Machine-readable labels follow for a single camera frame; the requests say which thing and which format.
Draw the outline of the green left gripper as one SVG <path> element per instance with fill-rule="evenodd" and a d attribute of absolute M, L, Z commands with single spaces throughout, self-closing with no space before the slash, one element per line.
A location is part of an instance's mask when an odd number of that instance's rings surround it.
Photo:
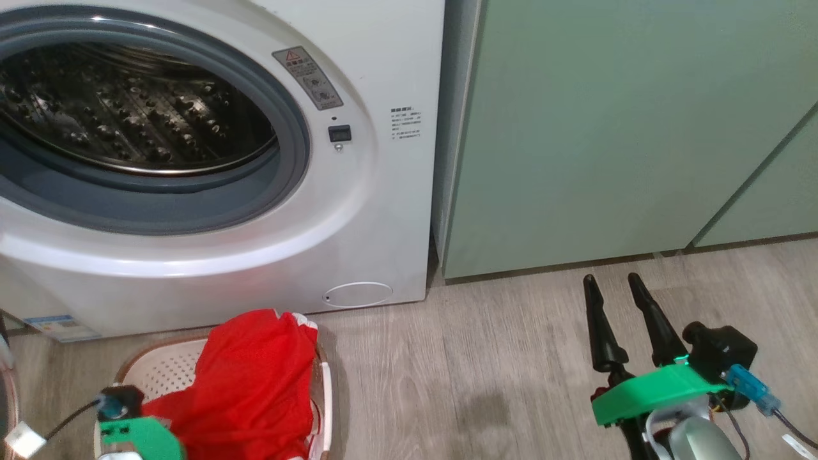
<path fill-rule="evenodd" d="M 155 417 L 99 423 L 97 459 L 187 459 L 181 441 Z"/>

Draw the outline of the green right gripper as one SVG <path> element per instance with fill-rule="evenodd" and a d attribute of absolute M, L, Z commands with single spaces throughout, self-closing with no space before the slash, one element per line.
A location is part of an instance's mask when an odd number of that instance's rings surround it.
<path fill-rule="evenodd" d="M 642 277 L 629 273 L 628 284 L 642 312 L 652 363 L 658 369 L 641 376 L 624 370 L 628 353 L 617 343 L 595 277 L 585 275 L 591 363 L 596 372 L 611 373 L 607 387 L 599 387 L 591 396 L 597 425 L 617 426 L 631 459 L 734 459 L 736 448 L 712 420 L 713 408 L 734 389 L 708 382 L 687 364 L 676 364 L 689 356 L 687 347 Z"/>

